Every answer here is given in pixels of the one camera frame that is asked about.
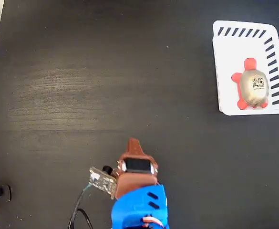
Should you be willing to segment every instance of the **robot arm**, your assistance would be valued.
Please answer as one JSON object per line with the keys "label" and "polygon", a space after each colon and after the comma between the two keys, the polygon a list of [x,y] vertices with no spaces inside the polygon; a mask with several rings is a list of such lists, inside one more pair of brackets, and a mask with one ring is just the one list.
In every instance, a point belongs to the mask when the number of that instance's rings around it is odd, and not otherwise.
{"label": "robot arm", "polygon": [[137,139],[129,139],[116,169],[92,167],[90,172],[90,183],[117,199],[113,229],[169,229],[165,189],[157,181],[158,164],[144,154]]}
{"label": "robot arm", "polygon": [[129,192],[112,208],[113,229],[169,229],[167,198],[163,185],[147,186]]}

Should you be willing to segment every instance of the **turtle leg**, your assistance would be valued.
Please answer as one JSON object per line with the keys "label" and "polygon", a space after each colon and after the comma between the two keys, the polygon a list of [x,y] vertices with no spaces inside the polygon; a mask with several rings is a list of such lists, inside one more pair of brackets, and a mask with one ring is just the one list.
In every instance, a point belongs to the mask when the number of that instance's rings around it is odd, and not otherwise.
{"label": "turtle leg", "polygon": [[247,58],[244,61],[244,69],[246,70],[254,70],[257,68],[257,61],[254,58]]}
{"label": "turtle leg", "polygon": [[237,102],[237,106],[239,107],[240,110],[244,110],[248,107],[248,104],[240,98],[239,101]]}
{"label": "turtle leg", "polygon": [[235,73],[232,75],[231,79],[236,82],[236,83],[239,83],[240,82],[240,79],[241,79],[241,76],[242,74],[241,73]]}
{"label": "turtle leg", "polygon": [[265,108],[265,107],[267,107],[267,105],[268,105],[268,102],[266,101],[263,105],[261,105],[261,107]]}

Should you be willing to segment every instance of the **black stripe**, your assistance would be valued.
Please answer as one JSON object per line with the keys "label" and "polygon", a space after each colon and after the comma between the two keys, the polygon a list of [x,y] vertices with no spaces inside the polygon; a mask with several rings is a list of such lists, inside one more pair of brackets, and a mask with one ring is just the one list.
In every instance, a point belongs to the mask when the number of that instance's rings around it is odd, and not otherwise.
{"label": "black stripe", "polygon": [[278,76],[278,75],[274,76],[273,78],[270,78],[269,81],[274,81],[274,80],[277,80],[277,79],[279,79],[279,76]]}
{"label": "black stripe", "polygon": [[269,71],[269,74],[272,74],[272,73],[277,72],[277,71],[278,71],[278,67],[276,67],[276,68],[272,69],[271,71]]}
{"label": "black stripe", "polygon": [[262,33],[260,34],[259,38],[261,38],[265,32],[266,32],[266,30],[262,31]]}
{"label": "black stripe", "polygon": [[148,196],[152,197],[153,199],[158,199],[158,196],[153,194],[152,192],[148,192]]}
{"label": "black stripe", "polygon": [[149,202],[148,205],[150,205],[151,207],[155,208],[155,209],[159,209],[159,206],[153,202]]}
{"label": "black stripe", "polygon": [[264,42],[264,44],[267,44],[269,42],[271,42],[273,40],[273,38],[269,38],[266,42]]}
{"label": "black stripe", "polygon": [[272,94],[272,97],[275,97],[275,96],[278,96],[279,95],[279,92],[276,92],[274,94]]}
{"label": "black stripe", "polygon": [[277,63],[277,60],[273,60],[272,62],[270,62],[270,63],[268,64],[268,66],[271,66],[271,65],[276,64],[276,63]]}
{"label": "black stripe", "polygon": [[231,28],[228,27],[228,29],[226,30],[225,36],[227,36],[227,34],[229,33],[230,30],[231,30]]}
{"label": "black stripe", "polygon": [[245,37],[248,37],[252,31],[253,31],[253,29],[250,29]]}
{"label": "black stripe", "polygon": [[268,55],[268,56],[267,56],[267,59],[268,59],[268,58],[271,58],[272,56],[275,56],[275,52],[272,52],[270,55]]}
{"label": "black stripe", "polygon": [[231,35],[232,37],[235,36],[236,32],[238,31],[239,28],[235,28],[233,34]]}
{"label": "black stripe", "polygon": [[253,37],[255,37],[259,31],[260,30],[256,30],[256,32],[254,33]]}
{"label": "black stripe", "polygon": [[279,87],[279,83],[277,83],[277,84],[271,86],[271,89],[275,89],[275,88],[278,88],[278,87]]}
{"label": "black stripe", "polygon": [[279,100],[272,102],[273,105],[279,104]]}
{"label": "black stripe", "polygon": [[269,46],[265,51],[267,52],[267,51],[270,51],[271,49],[273,49],[274,48],[274,45],[271,45],[271,46]]}
{"label": "black stripe", "polygon": [[241,33],[239,34],[239,37],[242,36],[242,34],[244,33],[244,31],[245,31],[245,29],[242,29],[242,30],[241,30]]}
{"label": "black stripe", "polygon": [[221,34],[221,32],[223,31],[223,27],[220,28],[219,32],[217,33],[217,35],[219,36]]}

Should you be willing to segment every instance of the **turtle shell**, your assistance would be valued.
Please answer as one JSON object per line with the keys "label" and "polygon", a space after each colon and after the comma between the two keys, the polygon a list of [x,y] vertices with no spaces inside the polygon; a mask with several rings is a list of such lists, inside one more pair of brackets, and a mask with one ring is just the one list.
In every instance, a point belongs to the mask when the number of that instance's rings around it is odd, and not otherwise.
{"label": "turtle shell", "polygon": [[268,99],[269,83],[259,70],[245,70],[240,79],[243,100],[250,106],[262,106]]}

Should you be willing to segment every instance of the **blue robot part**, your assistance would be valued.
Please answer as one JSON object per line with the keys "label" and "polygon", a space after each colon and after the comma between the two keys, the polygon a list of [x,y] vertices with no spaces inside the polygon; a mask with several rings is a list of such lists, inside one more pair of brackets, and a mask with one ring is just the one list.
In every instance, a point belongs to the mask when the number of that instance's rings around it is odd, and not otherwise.
{"label": "blue robot part", "polygon": [[[118,199],[112,208],[112,229],[136,229],[144,225],[142,218],[159,219],[165,229],[168,225],[168,208],[163,185],[147,186],[129,192]],[[151,223],[154,229],[162,227]]]}

